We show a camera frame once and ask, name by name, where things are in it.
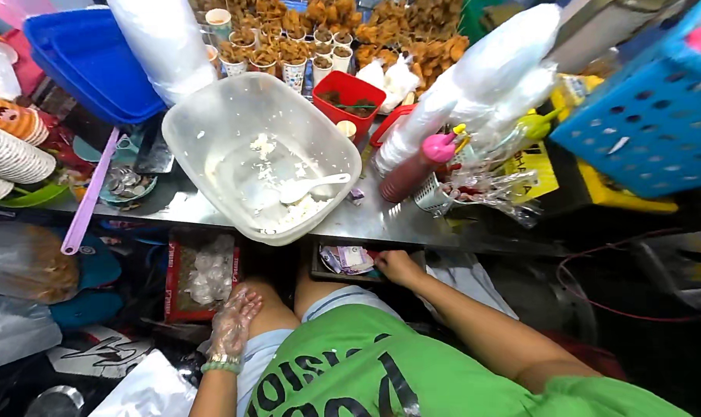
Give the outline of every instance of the bracelet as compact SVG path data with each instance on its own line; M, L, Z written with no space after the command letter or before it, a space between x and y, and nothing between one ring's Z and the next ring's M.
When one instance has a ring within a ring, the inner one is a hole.
M212 355L206 364L201 365L201 373L206 373L209 370L225 370L240 374L242 364L239 356L231 355Z

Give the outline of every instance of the plastic glove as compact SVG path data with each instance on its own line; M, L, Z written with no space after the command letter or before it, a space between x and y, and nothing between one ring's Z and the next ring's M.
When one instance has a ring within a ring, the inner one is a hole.
M239 357L247 342L247 329L262 305L262 297L255 292L248 294L246 287L230 296L212 320L208 355Z

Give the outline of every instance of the blue plastic basket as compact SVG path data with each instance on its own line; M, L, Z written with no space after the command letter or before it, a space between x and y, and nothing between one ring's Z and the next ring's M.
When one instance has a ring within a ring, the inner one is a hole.
M700 187L701 53L684 40L698 26L701 2L551 138L640 197Z
M24 34L40 68L105 122L136 124L166 109L111 10L39 15Z

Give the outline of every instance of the clear plastic container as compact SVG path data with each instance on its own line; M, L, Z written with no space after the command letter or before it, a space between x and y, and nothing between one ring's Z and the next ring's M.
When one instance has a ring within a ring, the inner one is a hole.
M196 91L168 111L162 131L198 190L245 236L273 246L312 230L340 204L361 173L353 143L309 101L264 73L228 77ZM266 160L251 149L259 134L276 143ZM268 234L288 213L276 188L259 178L259 164L266 168L269 162L274 183L341 173L351 178L346 184L314 188L312 197L329 204L285 232ZM298 163L305 164L306 176L297 176Z

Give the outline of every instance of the red wire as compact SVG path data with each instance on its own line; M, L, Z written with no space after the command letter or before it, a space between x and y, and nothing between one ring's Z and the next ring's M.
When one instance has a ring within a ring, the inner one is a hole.
M601 246L601 247L598 247L598 248L590 249L590 250L588 250L588 251L579 252L579 253L577 253L577 254L571 254L571 255L569 255L567 258L564 258L564 261L562 261L562 262L559 263L559 266L557 267L557 280L559 281L560 284L562 284L562 287L566 288L567 291L571 292L572 294L574 294L574 295L577 296L578 298L581 298L581 299L587 301L588 303L592 304L593 306L596 306L596 307L599 307L599 308L608 310L609 312L613 312L613 313L615 313L615 314L617 314L617 315L623 315L623 316L626 316L626 317L637 318L637 319L639 319L639 320L658 321L658 322L661 322L661 323L685 323L685 322L688 322L688 321L701 320L701 315L690 315L690 316L685 316L685 317L661 318L661 317L649 317L649 316L645 316L645 315L635 315L635 314L631 314L631 313L627 313L627 312L622 312L622 311L620 311L620 310L612 309L612 308L610 308L610 307L603 306L601 303L596 303L595 301L590 300L590 299L587 298L586 296L581 295L581 294L579 294L578 292L576 292L574 289L571 289L571 288L570 288L568 285L566 285L566 284L564 283L564 281L562 280L562 270L566 271L567 274L569 274L569 275L572 277L572 279L574 279L575 281L577 280L577 279L574 278L574 275L572 275L572 273L569 272L569 270L568 270L567 267L566 267L567 262L568 262L568 261L571 261L571 260L573 260L573 259L575 259L575 258L581 258L582 256L585 256L585 255L590 254L590 253L592 253L592 252L602 251L602 250L604 250L604 249L616 249L616 246L623 245L623 244L625 244L625 243L627 243L627 242L635 241L636 239L642 239L642 238L644 238L644 237L649 237L649 236L654 236L654 235L657 235L657 234L664 234L664 233L669 233L669 232L679 232L679 230L680 230L679 228L657 230L657 231L654 231L654 232L648 232L648 233L640 234L640 235L638 235L638 236L630 237L630 238L624 239L623 241L620 241L620 242L609 243L609 244L607 244L607 245L605 245L605 246Z

